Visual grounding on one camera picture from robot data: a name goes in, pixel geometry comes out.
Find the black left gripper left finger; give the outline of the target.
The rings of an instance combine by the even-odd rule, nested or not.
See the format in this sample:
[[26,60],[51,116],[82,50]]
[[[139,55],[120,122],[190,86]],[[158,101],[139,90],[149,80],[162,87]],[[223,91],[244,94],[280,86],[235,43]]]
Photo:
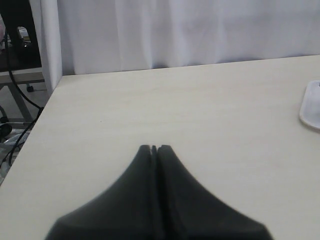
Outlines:
[[128,168],[106,191],[60,217],[46,239],[160,239],[156,152],[155,146],[140,146]]

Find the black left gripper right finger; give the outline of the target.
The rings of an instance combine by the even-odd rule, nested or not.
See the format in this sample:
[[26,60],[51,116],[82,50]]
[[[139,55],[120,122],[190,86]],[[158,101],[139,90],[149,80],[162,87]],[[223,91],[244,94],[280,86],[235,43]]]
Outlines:
[[210,193],[186,169],[173,148],[156,153],[158,196],[167,240],[271,240],[262,223]]

